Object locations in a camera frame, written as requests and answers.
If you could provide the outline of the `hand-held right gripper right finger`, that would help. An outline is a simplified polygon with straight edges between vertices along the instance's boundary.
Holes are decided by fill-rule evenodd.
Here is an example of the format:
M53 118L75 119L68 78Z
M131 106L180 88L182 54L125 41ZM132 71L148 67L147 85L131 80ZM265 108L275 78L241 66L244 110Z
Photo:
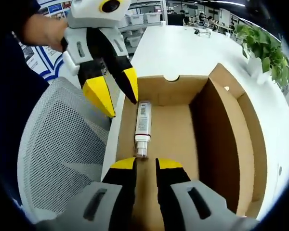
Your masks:
M258 221L227 208L226 200L199 180L190 180L181 163L156 159L158 203L167 231L251 231Z

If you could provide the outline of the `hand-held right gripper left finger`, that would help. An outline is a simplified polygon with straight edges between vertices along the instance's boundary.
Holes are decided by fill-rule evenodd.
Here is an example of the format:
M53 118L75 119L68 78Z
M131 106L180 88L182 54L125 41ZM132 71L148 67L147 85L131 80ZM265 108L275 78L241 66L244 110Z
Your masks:
M87 185L54 219L36 224L39 231L127 231L135 202L137 161L116 161L101 182Z

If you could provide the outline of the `person's left hand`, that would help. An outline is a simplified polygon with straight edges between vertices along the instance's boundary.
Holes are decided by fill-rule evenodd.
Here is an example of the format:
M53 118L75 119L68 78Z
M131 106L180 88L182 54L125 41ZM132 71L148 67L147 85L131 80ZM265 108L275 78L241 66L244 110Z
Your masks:
M67 28L65 19L56 19L41 14L28 18L21 29L21 40L25 45L49 46L62 52L61 40Z

